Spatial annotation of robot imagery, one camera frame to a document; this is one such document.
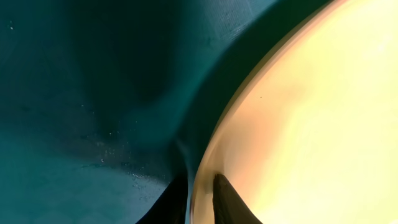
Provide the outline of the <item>yellow-green plate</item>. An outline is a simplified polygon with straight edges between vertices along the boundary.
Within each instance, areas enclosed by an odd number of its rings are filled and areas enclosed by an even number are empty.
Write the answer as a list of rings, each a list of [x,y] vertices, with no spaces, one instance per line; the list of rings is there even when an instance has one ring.
[[[268,53],[201,160],[191,223],[224,174],[263,223],[397,222],[397,0],[333,1]]]

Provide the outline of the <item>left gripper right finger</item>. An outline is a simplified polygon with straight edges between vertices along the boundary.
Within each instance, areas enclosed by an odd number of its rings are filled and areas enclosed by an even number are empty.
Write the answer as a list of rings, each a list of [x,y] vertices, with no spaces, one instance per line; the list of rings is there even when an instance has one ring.
[[[223,174],[213,179],[215,224],[262,224]]]

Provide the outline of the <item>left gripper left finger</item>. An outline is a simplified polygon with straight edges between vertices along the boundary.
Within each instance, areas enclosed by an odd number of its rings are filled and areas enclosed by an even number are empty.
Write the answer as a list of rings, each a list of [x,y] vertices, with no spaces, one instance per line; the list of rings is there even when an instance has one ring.
[[[136,224],[185,224],[187,198],[187,174],[180,174]]]

